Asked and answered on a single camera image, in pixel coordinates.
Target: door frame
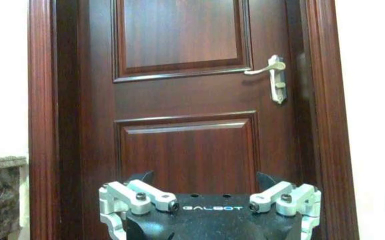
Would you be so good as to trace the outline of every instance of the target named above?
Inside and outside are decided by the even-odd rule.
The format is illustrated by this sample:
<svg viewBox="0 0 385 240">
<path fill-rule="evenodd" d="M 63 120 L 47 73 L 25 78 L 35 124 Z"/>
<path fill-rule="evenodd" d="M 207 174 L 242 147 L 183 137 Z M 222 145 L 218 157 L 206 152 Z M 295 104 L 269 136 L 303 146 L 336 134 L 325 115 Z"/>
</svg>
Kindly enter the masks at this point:
<svg viewBox="0 0 385 240">
<path fill-rule="evenodd" d="M 75 127 L 79 126 L 78 8 L 76 0 L 29 0 L 32 239 L 82 234 L 80 161 L 75 160 L 80 146 Z M 309 88 L 314 93 L 309 102 L 314 159 L 303 161 L 303 179 L 324 192 L 322 238 L 360 239 L 334 0 L 301 0 L 301 13 L 311 66 Z M 62 220 L 78 227 L 67 230 Z"/>
</svg>

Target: door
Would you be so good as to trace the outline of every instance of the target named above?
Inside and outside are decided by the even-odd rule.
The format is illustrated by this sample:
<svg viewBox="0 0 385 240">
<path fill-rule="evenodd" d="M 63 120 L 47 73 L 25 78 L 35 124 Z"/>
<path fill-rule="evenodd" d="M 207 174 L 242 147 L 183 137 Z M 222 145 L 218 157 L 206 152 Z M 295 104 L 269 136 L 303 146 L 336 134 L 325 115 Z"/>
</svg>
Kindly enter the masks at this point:
<svg viewBox="0 0 385 240">
<path fill-rule="evenodd" d="M 258 191 L 255 172 L 299 181 L 286 3 L 80 1 L 80 160 L 86 239 L 107 238 L 98 189 L 155 171 L 176 193 Z M 270 75 L 279 55 L 287 101 Z"/>
</svg>

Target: silver metal bracket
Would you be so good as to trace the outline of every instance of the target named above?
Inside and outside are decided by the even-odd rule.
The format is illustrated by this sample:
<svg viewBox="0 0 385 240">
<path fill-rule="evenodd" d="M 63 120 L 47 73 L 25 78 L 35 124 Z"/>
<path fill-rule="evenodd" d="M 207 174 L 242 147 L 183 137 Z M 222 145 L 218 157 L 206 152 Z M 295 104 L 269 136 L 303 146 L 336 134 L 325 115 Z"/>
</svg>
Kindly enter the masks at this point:
<svg viewBox="0 0 385 240">
<path fill-rule="evenodd" d="M 178 210 L 179 203 L 175 194 L 163 192 L 140 180 L 130 181 L 123 185 L 114 181 L 99 189 L 100 222 L 107 224 L 112 240 L 127 240 L 123 229 L 126 214 L 144 215 L 155 208 L 164 212 Z"/>
<path fill-rule="evenodd" d="M 294 188 L 289 182 L 279 182 L 262 193 L 250 196 L 250 210 L 255 213 L 269 212 L 271 204 L 277 203 L 277 212 L 283 216 L 302 214 L 301 240 L 310 240 L 313 229 L 320 225 L 321 191 L 303 184 Z"/>
<path fill-rule="evenodd" d="M 282 104 L 287 98 L 287 88 L 286 88 L 286 76 L 285 69 L 286 64 L 283 63 L 283 58 L 278 55 L 273 55 L 267 60 L 267 67 L 261 70 L 247 70 L 245 75 L 257 75 L 263 72 L 270 72 L 270 81 L 271 81 L 271 99 L 278 104 Z"/>
</svg>

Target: bolt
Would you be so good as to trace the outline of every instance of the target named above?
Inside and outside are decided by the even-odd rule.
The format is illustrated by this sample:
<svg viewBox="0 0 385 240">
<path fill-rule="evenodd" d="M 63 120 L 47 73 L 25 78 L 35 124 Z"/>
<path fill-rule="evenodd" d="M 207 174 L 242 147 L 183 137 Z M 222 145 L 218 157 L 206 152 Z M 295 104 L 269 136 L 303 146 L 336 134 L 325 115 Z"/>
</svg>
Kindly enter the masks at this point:
<svg viewBox="0 0 385 240">
<path fill-rule="evenodd" d="M 251 212 L 257 213 L 259 210 L 259 205 L 255 202 L 251 202 L 249 205 Z"/>
<path fill-rule="evenodd" d="M 146 193 L 144 193 L 144 192 L 139 192 L 139 193 L 136 194 L 136 199 L 138 199 L 139 201 L 144 201 L 144 200 L 146 200 Z"/>
<path fill-rule="evenodd" d="M 179 203 L 176 201 L 171 201 L 168 204 L 168 211 L 175 212 L 179 210 Z"/>
<path fill-rule="evenodd" d="M 127 220 L 127 212 L 126 211 L 120 212 L 120 219 Z"/>
<path fill-rule="evenodd" d="M 290 194 L 282 194 L 281 195 L 281 200 L 285 201 L 286 203 L 291 203 L 291 195 Z"/>
</svg>

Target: door handle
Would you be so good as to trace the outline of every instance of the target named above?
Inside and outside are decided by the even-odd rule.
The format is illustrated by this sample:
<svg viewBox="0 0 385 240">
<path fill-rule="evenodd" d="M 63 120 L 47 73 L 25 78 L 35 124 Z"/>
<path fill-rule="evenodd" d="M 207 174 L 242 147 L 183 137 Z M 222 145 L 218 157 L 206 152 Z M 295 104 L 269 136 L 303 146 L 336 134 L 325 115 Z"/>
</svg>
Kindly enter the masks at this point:
<svg viewBox="0 0 385 240">
<path fill-rule="evenodd" d="M 282 57 L 273 55 L 267 60 L 267 67 L 259 70 L 246 70 L 245 75 L 257 75 L 263 72 L 270 72 L 270 81 L 271 81 L 271 99 L 278 104 L 282 104 L 287 98 L 287 88 L 286 88 L 286 76 L 285 70 L 286 64 L 283 63 Z"/>
</svg>

